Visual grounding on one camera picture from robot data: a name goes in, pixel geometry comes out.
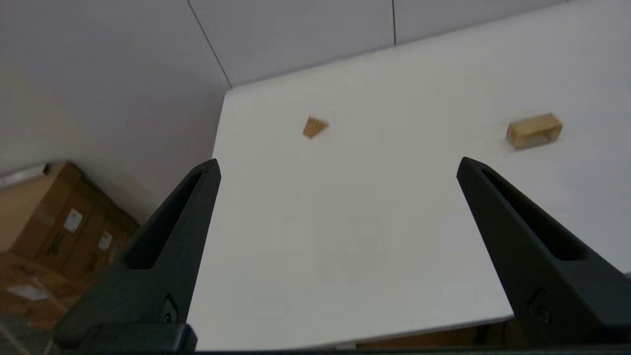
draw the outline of rectangular wooden block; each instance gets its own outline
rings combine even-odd
[[[519,150],[555,141],[563,124],[554,114],[522,119],[509,125],[506,140]]]

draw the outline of white wall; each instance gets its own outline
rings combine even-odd
[[[238,88],[189,321],[200,349],[300,347],[510,314],[462,156],[631,271],[631,2],[576,1]],[[515,152],[506,124],[554,112]],[[331,127],[312,141],[309,115]]]
[[[0,174],[73,160],[144,222],[210,158],[227,88],[185,1],[0,1]]]

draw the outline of sticker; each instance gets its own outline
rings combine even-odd
[[[66,221],[64,222],[64,228],[74,233],[81,224],[82,219],[83,215],[80,214],[79,211],[70,210],[70,213],[68,214],[68,217],[66,217]]]
[[[112,235],[109,234],[107,231],[105,231],[103,232],[103,236],[101,237],[101,240],[98,242],[98,248],[103,251],[106,251],[110,248],[110,244],[112,244]]]
[[[15,285],[6,288],[10,293],[22,298],[26,298],[29,301],[43,301],[48,299],[46,292],[34,288],[31,285]]]

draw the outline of white table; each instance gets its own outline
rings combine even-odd
[[[487,163],[631,271],[631,2],[570,2],[238,88],[189,323],[199,349],[336,344],[510,306],[456,181]],[[512,120],[559,141],[513,151]],[[312,141],[307,116],[331,127]]]

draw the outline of cardboard box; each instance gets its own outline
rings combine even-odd
[[[86,287],[11,252],[0,253],[0,312],[54,324]]]
[[[49,330],[137,229],[70,163],[0,191],[0,312]]]
[[[35,258],[80,179],[74,165],[54,164],[46,177],[0,191],[0,251]]]
[[[114,205],[90,217],[62,273],[68,279],[91,284],[121,252],[138,229],[133,219]]]
[[[87,182],[79,180],[34,260],[50,270],[61,271],[95,205],[107,202]]]

